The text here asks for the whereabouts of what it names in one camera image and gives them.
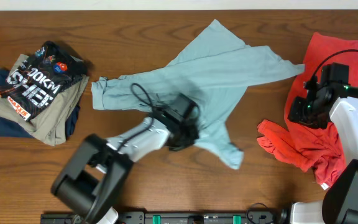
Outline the light blue t-shirt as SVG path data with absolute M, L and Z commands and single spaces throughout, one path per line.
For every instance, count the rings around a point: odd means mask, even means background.
M 245 44 L 214 20 L 166 67 L 94 82 L 93 108 L 150 111 L 144 103 L 147 98 L 163 106 L 182 93 L 200 108 L 195 145 L 238 169 L 244 153 L 232 144 L 226 120 L 247 87 L 291 78 L 304 70 L 303 64 L 282 59 L 268 46 Z

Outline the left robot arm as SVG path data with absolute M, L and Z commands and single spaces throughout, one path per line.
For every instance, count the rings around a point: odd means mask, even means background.
M 112 138 L 90 134 L 51 186 L 80 223 L 116 223 L 117 199 L 133 165 L 147 154 L 169 147 L 182 150 L 198 138 L 199 106 L 179 94 L 170 104 L 152 107 L 143 121 Z

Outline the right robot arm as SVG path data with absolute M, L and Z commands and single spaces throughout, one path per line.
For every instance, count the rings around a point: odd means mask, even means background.
M 288 119 L 311 128 L 332 122 L 337 129 L 346 168 L 317 202 L 291 206 L 290 223 L 358 223 L 358 88 L 342 80 L 305 83 L 307 96 L 296 97 Z

